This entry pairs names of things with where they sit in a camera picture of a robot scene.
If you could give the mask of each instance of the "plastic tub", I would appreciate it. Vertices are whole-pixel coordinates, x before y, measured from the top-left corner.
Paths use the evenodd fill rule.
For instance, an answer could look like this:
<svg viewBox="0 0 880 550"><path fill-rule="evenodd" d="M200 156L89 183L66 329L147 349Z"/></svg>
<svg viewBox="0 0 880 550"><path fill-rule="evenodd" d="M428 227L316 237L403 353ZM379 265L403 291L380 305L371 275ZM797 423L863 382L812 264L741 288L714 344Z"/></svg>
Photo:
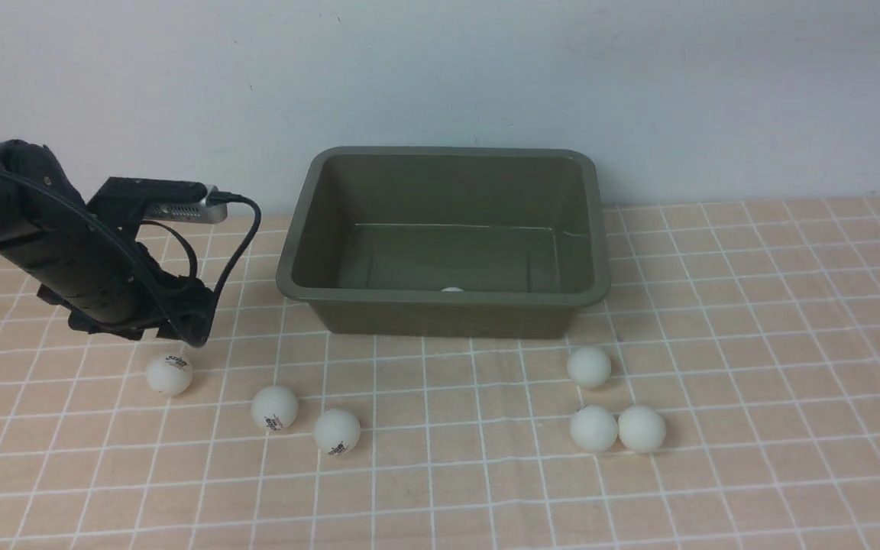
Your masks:
<svg viewBox="0 0 880 550"><path fill-rule="evenodd" d="M333 333L559 338L610 286L596 167L572 150L326 150L277 284Z"/></svg>

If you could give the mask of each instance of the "table surface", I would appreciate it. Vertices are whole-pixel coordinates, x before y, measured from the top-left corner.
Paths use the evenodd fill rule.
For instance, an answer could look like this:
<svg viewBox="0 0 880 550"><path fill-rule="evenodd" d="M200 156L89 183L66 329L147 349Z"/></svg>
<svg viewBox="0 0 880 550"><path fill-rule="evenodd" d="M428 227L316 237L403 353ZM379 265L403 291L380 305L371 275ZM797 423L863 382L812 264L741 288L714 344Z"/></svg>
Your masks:
<svg viewBox="0 0 880 550"><path fill-rule="evenodd" d="M144 365L179 345L73 333L0 258L0 548L880 548L880 198L605 219L608 299L564 340L485 341L329 335L273 284L267 217L171 400ZM180 226L205 281L247 226ZM566 380L578 345L613 358L598 390ZM266 436L273 382L301 412ZM665 449L579 452L589 403L657 408ZM320 458L331 407L363 435Z"/></svg>

